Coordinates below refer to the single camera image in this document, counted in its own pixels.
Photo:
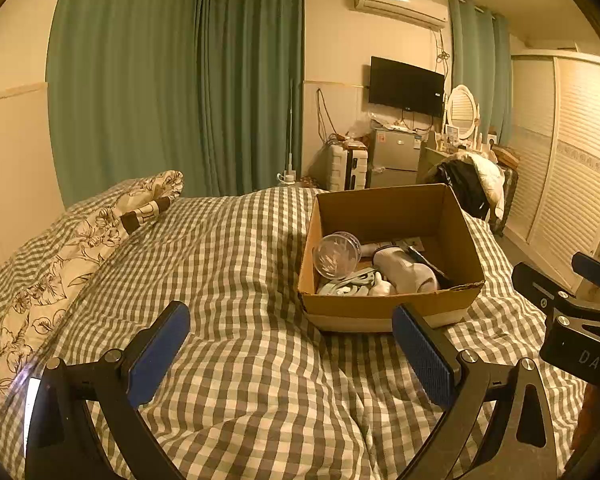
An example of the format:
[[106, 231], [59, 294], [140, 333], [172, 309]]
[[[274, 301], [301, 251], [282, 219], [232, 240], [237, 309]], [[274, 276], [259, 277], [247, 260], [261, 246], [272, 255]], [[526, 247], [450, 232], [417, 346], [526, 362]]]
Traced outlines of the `grey knitted glove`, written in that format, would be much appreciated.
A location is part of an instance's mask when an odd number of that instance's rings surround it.
[[429, 294], [439, 289], [434, 272], [428, 266], [414, 262], [400, 247], [381, 248], [372, 260], [399, 295]]

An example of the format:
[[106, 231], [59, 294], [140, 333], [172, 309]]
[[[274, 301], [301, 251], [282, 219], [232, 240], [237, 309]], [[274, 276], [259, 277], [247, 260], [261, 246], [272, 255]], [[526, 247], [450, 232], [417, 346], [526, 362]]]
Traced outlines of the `blue floral tissue pack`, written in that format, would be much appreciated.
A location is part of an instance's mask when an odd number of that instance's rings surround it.
[[318, 291], [320, 296], [385, 297], [396, 293], [393, 284], [372, 266], [358, 270], [347, 278], [325, 283]]

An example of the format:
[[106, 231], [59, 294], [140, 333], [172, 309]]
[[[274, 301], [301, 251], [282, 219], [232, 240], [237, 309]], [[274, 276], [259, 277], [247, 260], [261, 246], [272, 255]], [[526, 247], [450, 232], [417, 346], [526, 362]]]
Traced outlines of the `clear round swab container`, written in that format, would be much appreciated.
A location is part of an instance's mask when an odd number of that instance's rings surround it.
[[346, 231], [324, 236], [313, 249], [315, 271], [328, 280], [342, 280], [349, 276], [362, 258], [358, 238]]

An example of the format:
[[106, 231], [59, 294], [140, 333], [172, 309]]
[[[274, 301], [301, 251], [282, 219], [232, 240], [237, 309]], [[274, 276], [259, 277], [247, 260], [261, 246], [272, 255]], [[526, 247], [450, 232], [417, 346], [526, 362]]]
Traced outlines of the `grey checked duvet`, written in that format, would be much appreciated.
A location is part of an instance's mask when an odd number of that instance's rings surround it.
[[[0, 266], [7, 308], [40, 280], [71, 234], [131, 182], [68, 209]], [[434, 428], [432, 405], [390, 335], [322, 334], [301, 311], [298, 275], [316, 193], [271, 188], [180, 198], [114, 252], [30, 364], [92, 362], [123, 348], [169, 303], [189, 335], [140, 412], [189, 479], [394, 479]], [[571, 455], [584, 382], [539, 358], [544, 316], [514, 292], [490, 228], [465, 216], [486, 282], [463, 322], [444, 330], [486, 362], [538, 363], [553, 419], [558, 474]], [[0, 334], [0, 356], [15, 350]], [[14, 355], [15, 364], [28, 358]]]

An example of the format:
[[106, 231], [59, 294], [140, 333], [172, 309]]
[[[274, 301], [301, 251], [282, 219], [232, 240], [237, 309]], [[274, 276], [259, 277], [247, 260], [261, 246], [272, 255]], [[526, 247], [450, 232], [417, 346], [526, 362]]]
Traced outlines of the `lit smartphone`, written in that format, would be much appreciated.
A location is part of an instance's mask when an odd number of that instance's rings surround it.
[[27, 449], [28, 437], [31, 425], [31, 418], [35, 406], [36, 396], [38, 395], [38, 388], [40, 388], [41, 379], [31, 377], [27, 384], [26, 402], [24, 402], [24, 415], [23, 415], [23, 449]]

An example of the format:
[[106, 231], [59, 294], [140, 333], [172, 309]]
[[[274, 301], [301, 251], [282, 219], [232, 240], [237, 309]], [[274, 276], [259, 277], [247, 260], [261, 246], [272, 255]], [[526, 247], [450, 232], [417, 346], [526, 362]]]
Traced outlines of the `chair with piled clothes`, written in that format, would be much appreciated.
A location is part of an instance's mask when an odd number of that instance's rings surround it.
[[505, 219], [505, 171], [481, 155], [458, 152], [424, 175], [424, 183], [449, 185], [465, 212], [481, 220]]

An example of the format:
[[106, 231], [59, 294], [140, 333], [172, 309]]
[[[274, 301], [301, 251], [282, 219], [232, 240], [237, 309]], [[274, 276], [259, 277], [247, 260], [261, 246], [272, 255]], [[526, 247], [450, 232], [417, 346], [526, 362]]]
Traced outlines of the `floral pillow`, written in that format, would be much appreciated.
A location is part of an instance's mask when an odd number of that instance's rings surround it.
[[123, 181], [71, 206], [0, 266], [0, 411], [91, 278], [183, 188], [178, 170]]

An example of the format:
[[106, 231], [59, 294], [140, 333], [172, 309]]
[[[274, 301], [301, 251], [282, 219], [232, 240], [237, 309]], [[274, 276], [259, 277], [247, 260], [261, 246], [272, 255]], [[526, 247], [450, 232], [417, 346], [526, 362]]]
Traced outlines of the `white louvred wardrobe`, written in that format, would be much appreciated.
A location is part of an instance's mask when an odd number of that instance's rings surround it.
[[539, 50], [512, 57], [518, 184], [506, 235], [576, 290], [575, 252], [600, 247], [600, 57]]

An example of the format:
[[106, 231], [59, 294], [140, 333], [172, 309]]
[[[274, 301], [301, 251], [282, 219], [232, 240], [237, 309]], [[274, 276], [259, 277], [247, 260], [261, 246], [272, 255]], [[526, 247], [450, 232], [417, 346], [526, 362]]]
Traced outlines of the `oval white vanity mirror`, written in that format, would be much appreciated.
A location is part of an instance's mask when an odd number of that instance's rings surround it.
[[479, 104], [464, 84], [451, 91], [445, 104], [445, 130], [460, 142], [475, 139], [480, 124]]

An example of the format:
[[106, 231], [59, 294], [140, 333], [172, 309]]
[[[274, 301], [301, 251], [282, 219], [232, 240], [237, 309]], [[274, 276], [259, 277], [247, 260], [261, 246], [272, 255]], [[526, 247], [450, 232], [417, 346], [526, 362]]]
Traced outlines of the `silver mini fridge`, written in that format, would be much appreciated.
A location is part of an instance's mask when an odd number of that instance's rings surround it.
[[368, 186], [412, 185], [417, 180], [417, 169], [422, 138], [416, 134], [396, 130], [376, 129], [370, 135]]

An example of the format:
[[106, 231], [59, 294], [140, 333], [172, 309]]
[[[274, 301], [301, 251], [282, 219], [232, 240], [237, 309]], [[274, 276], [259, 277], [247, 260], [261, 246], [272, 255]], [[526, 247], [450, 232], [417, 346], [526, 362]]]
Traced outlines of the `white ribbed suitcase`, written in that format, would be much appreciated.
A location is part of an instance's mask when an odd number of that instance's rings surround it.
[[326, 188], [332, 192], [366, 188], [368, 151], [360, 141], [330, 144], [326, 148]]

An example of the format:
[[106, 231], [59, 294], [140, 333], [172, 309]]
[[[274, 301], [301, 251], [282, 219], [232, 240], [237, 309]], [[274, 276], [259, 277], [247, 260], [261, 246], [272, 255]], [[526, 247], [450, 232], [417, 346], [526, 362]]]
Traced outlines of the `green curtain by wardrobe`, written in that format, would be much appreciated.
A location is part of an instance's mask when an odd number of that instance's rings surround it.
[[464, 84], [480, 106], [480, 132], [501, 144], [512, 133], [512, 59], [506, 17], [472, 0], [449, 0], [453, 86]]

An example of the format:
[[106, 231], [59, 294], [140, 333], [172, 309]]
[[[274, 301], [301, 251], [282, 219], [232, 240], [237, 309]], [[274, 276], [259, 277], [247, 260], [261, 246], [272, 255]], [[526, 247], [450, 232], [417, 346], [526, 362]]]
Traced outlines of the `white air conditioner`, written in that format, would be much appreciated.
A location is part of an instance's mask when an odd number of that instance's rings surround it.
[[444, 29], [449, 18], [446, 6], [432, 0], [354, 0], [354, 7], [433, 29]]

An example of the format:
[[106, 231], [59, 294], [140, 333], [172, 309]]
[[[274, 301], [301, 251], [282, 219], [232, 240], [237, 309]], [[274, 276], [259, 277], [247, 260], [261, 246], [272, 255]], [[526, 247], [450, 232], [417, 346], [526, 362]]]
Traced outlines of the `large green curtain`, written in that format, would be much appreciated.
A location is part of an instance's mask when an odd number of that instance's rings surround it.
[[46, 64], [62, 200], [178, 170], [188, 196], [299, 169], [304, 0], [58, 0]]

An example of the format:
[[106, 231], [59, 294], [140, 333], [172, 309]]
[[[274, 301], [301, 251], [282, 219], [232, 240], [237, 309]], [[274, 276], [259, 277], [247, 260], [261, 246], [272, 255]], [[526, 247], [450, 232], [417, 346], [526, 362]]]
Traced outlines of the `black wall television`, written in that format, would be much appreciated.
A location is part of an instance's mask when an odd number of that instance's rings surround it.
[[444, 82], [444, 76], [432, 70], [372, 56], [368, 102], [441, 118]]

